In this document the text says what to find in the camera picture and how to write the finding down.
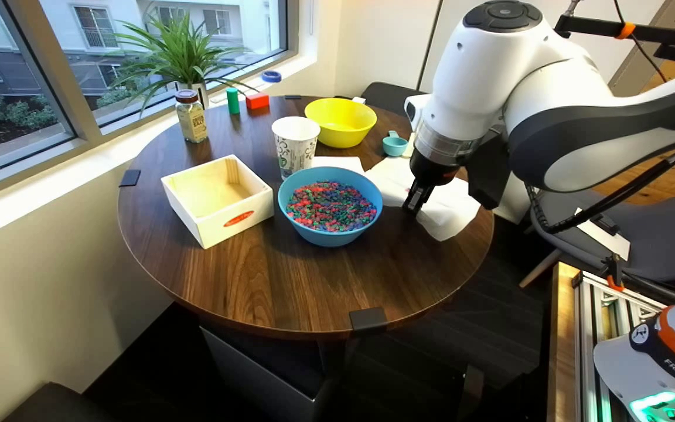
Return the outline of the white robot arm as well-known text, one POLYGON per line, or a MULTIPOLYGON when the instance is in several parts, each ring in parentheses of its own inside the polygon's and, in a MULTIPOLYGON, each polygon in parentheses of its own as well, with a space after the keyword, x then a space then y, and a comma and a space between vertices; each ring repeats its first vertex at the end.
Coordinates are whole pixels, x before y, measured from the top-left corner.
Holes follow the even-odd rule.
POLYGON ((405 209, 419 210, 490 134, 504 135, 522 183, 582 191, 675 147, 675 78, 617 95, 537 7, 486 0, 453 31, 418 112, 405 209))

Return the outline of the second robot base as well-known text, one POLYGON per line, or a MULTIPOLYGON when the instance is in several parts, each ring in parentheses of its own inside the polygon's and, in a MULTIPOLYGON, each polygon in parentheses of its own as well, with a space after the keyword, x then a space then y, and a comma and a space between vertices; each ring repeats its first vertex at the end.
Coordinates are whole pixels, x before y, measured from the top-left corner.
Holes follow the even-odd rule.
POLYGON ((599 375, 640 422, 675 422, 675 304, 597 348, 599 375))

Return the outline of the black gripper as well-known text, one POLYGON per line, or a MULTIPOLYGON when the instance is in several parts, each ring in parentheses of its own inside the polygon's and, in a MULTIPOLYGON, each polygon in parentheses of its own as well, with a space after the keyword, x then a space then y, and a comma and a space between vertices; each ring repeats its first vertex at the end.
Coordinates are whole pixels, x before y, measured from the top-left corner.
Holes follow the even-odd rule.
POLYGON ((413 173, 413 183, 408 187, 408 195, 402 200, 402 209, 408 212, 419 212, 422 205, 429 201, 432 191, 437 184, 450 183, 460 170, 460 161, 434 161, 429 156, 423 156, 422 153, 413 153, 409 154, 409 173, 413 173))

